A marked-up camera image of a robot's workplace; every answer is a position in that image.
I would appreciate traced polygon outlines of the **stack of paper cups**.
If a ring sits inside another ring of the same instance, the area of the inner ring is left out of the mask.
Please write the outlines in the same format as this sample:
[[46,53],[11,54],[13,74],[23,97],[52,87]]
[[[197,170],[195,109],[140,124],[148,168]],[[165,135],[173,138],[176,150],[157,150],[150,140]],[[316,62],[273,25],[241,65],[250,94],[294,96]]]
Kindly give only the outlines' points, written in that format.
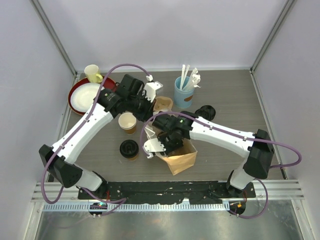
[[128,135],[136,132],[137,119],[131,112],[121,114],[118,118],[118,124]]

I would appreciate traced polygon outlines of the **brown paper bag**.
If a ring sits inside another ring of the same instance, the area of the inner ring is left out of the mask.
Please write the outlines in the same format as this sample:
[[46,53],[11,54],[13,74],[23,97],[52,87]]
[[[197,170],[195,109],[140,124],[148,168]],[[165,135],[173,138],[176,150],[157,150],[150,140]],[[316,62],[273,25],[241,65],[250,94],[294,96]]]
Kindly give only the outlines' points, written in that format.
[[[144,131],[146,133],[147,140],[157,138],[158,134],[161,132],[154,126],[151,126],[151,123],[145,127]],[[175,150],[170,155],[161,155],[160,157],[157,157],[167,163],[173,175],[177,175],[195,164],[197,153],[198,151],[192,144],[191,140],[184,139],[183,147]]]

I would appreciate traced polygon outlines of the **black lid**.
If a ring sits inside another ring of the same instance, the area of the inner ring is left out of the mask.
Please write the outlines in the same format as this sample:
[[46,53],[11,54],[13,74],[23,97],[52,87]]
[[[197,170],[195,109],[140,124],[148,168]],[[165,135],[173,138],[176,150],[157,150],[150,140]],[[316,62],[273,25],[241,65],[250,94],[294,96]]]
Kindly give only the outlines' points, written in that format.
[[139,145],[136,141],[127,139],[120,144],[119,152],[127,159],[135,158],[139,153]]
[[212,121],[216,116],[216,110],[211,105],[203,105],[201,108],[197,109],[194,114],[208,121]]

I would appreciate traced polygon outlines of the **paper cup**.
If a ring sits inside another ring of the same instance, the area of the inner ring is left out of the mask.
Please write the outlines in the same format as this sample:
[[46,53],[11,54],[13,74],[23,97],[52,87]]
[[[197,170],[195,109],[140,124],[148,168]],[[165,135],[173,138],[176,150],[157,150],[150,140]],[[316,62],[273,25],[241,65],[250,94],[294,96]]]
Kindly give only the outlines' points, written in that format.
[[129,160],[129,161],[134,161],[134,160],[136,160],[138,157],[139,157],[139,154],[136,154],[135,156],[128,157],[127,160]]

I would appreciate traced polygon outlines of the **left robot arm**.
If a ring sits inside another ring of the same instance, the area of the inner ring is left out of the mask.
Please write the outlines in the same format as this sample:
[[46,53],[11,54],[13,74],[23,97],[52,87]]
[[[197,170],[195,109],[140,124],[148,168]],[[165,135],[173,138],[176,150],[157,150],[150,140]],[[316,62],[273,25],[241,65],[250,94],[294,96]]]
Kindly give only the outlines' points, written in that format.
[[64,137],[52,146],[44,144],[39,149],[47,171],[64,188],[85,188],[93,198],[102,199],[107,192],[103,178],[78,166],[78,156],[90,140],[118,115],[131,112],[138,121],[147,121],[153,115],[157,91],[162,87],[158,81],[144,83],[125,74],[114,90],[103,88],[89,110]]

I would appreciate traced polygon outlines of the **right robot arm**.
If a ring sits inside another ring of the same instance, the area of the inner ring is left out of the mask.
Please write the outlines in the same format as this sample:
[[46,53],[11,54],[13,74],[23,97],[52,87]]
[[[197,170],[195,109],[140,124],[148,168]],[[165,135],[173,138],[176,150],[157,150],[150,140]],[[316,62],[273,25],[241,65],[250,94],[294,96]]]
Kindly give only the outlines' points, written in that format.
[[230,197],[240,196],[252,180],[268,177],[274,148],[264,130],[238,131],[187,111],[157,114],[152,126],[160,130],[160,135],[149,137],[143,144],[149,156],[168,155],[182,147],[184,139],[210,143],[241,156],[244,161],[230,173],[225,186]]

